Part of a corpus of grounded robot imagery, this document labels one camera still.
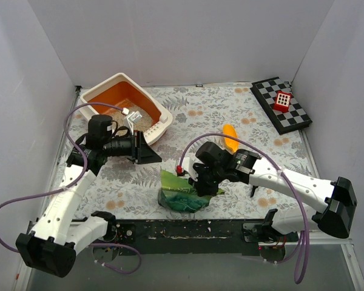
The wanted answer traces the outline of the green cat litter bag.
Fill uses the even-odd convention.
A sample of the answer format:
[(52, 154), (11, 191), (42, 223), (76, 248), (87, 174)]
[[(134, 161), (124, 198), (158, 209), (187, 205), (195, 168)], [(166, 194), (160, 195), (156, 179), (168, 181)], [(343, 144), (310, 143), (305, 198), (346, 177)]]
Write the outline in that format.
[[(214, 196), (198, 196), (191, 178), (184, 179), (171, 172), (160, 173), (161, 188), (158, 192), (160, 206), (180, 213), (195, 213), (206, 208)], [(225, 191), (218, 187), (217, 195)]]

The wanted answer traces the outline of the yellow plastic litter scoop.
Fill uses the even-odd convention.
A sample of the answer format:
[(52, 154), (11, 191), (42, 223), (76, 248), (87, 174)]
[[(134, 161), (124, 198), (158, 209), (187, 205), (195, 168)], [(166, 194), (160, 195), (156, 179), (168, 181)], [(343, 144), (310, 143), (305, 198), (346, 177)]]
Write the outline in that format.
[(230, 124), (225, 124), (223, 126), (223, 134), (226, 135), (224, 138), (224, 143), (226, 148), (231, 152), (235, 153), (239, 148), (239, 142), (234, 140), (234, 138), (238, 138), (237, 132), (234, 126)]

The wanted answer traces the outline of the small black clip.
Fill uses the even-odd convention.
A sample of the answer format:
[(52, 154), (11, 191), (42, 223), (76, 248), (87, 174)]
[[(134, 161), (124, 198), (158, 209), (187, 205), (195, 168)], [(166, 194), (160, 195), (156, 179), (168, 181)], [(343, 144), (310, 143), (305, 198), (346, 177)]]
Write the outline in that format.
[(255, 191), (257, 190), (257, 188), (258, 188), (258, 186), (252, 186), (251, 195), (250, 195), (251, 198), (254, 197)]

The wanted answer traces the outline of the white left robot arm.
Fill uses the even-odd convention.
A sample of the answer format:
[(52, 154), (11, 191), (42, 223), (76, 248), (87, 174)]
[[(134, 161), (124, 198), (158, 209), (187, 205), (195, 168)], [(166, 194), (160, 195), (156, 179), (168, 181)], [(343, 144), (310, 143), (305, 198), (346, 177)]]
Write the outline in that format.
[(112, 123), (109, 115), (91, 117), (87, 133), (76, 141), (67, 158), (63, 191), (52, 198), (30, 233), (18, 236), (16, 247), (27, 266), (63, 278), (72, 269), (77, 254), (91, 243), (115, 240), (116, 218), (109, 212), (95, 211), (75, 230), (69, 230), (84, 194), (109, 157), (123, 156), (137, 164), (162, 161), (147, 144), (143, 132), (117, 136)]

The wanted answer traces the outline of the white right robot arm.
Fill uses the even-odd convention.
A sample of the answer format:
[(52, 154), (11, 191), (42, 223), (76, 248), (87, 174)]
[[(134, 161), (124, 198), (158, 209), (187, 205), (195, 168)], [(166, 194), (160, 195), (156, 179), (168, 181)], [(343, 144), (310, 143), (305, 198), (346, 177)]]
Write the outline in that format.
[(300, 198), (305, 209), (271, 210), (256, 232), (276, 241), (281, 236), (302, 230), (321, 230), (329, 236), (347, 239), (357, 199), (350, 180), (335, 181), (302, 175), (273, 166), (270, 160), (254, 152), (239, 149), (234, 154), (213, 142), (205, 142), (195, 154), (198, 162), (183, 162), (189, 183), (199, 196), (215, 196), (221, 182), (242, 182), (254, 189), (263, 187)]

